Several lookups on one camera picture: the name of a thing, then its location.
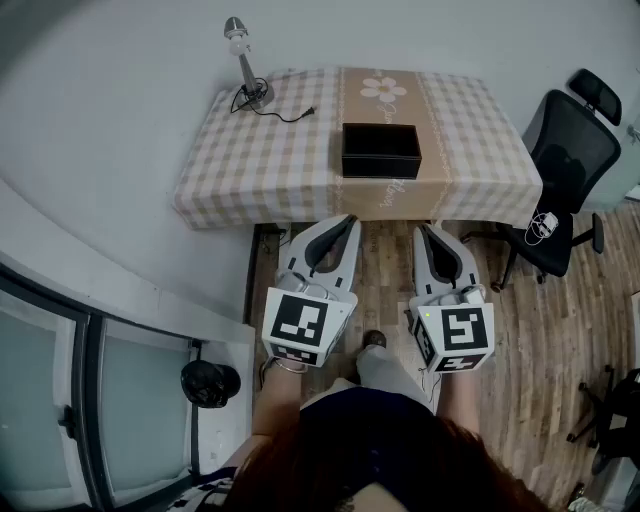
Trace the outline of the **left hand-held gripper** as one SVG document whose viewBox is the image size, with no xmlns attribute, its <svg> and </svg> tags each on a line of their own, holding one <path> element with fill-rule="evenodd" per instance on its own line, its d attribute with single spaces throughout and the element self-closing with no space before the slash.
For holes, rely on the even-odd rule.
<svg viewBox="0 0 640 512">
<path fill-rule="evenodd" d="M 292 240 L 285 261 L 291 271 L 267 293 L 261 339 L 269 357 L 324 365 L 357 306 L 350 290 L 360 240 L 361 222 L 351 214 L 321 220 Z"/>
</svg>

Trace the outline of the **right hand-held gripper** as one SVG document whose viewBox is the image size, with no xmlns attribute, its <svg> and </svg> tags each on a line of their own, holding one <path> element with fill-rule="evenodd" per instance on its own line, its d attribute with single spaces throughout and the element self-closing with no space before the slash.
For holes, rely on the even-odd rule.
<svg viewBox="0 0 640 512">
<path fill-rule="evenodd" d="M 495 321 L 484 287 L 475 285 L 474 256 L 450 233 L 421 224 L 413 232 L 413 268 L 416 294 L 423 296 L 409 302 L 410 332 L 426 370 L 460 373 L 478 369 L 494 353 Z M 464 289 L 450 292 L 453 288 Z"/>
</svg>

